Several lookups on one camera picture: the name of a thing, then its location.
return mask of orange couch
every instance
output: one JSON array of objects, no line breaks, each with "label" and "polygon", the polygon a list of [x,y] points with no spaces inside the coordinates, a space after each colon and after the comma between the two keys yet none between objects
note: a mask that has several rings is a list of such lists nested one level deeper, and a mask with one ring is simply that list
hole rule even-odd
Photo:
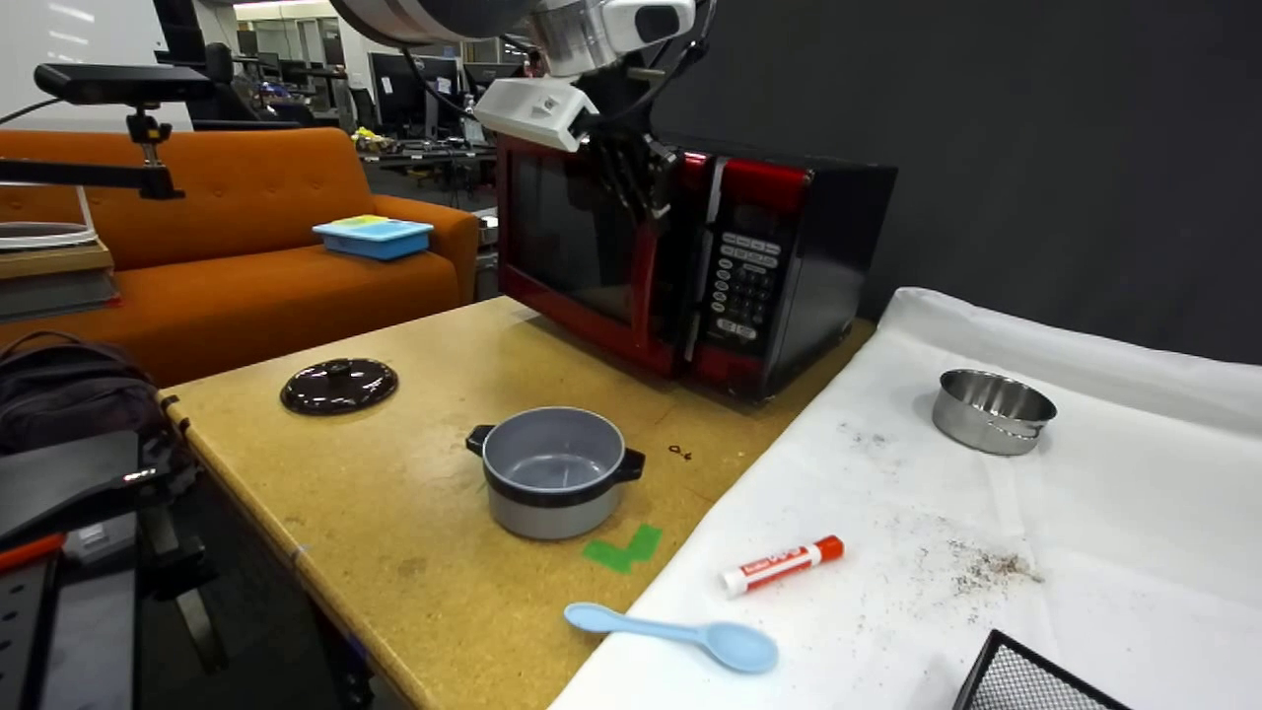
[{"label": "orange couch", "polygon": [[[0,159],[139,162],[123,134],[0,130]],[[445,204],[374,198],[340,130],[172,134],[160,146],[176,201],[91,188],[100,238],[113,251],[118,301],[105,306],[2,321],[118,346],[160,382],[315,346],[367,328],[468,304],[476,215]],[[315,243],[310,223],[392,213],[434,223],[427,256],[367,265]],[[67,188],[0,188],[0,222],[80,215]]]}]

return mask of marker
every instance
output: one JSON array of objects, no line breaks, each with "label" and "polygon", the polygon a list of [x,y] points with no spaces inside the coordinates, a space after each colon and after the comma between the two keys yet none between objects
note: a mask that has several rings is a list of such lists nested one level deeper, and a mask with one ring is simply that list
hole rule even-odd
[{"label": "marker", "polygon": [[812,543],[796,543],[796,548],[783,548],[783,551],[774,551],[774,555],[757,555],[757,561],[746,561],[743,566],[720,573],[720,586],[732,593],[732,595],[746,595],[754,586],[764,586],[764,585],[783,580],[783,577],[804,573],[804,566],[820,566],[820,565],[839,561],[839,555],[842,555],[842,541],[839,535],[820,535]]}]

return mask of plastic spoon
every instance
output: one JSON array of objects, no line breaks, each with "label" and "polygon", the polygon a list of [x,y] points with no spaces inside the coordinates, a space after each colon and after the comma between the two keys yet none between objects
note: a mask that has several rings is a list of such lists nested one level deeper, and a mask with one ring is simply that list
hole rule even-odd
[{"label": "plastic spoon", "polygon": [[743,623],[706,623],[706,628],[681,628],[681,623],[656,623],[656,620],[631,620],[605,602],[566,602],[565,620],[578,631],[606,634],[657,634],[675,643],[703,648],[718,666],[737,674],[764,674],[775,666],[775,643],[754,628]]}]

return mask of red microwave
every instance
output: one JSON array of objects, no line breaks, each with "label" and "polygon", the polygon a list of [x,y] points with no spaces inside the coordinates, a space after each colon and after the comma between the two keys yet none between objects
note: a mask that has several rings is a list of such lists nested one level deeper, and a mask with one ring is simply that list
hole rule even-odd
[{"label": "red microwave", "polygon": [[685,154],[664,215],[598,164],[501,148],[501,293],[656,373],[761,397],[857,321],[892,164]]}]

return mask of microwave control panel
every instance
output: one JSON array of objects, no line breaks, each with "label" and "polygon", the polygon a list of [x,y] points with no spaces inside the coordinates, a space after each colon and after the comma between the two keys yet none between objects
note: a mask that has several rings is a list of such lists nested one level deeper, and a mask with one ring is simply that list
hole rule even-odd
[{"label": "microwave control panel", "polygon": [[782,293],[782,260],[783,243],[775,239],[718,234],[706,321],[711,342],[761,346]]}]

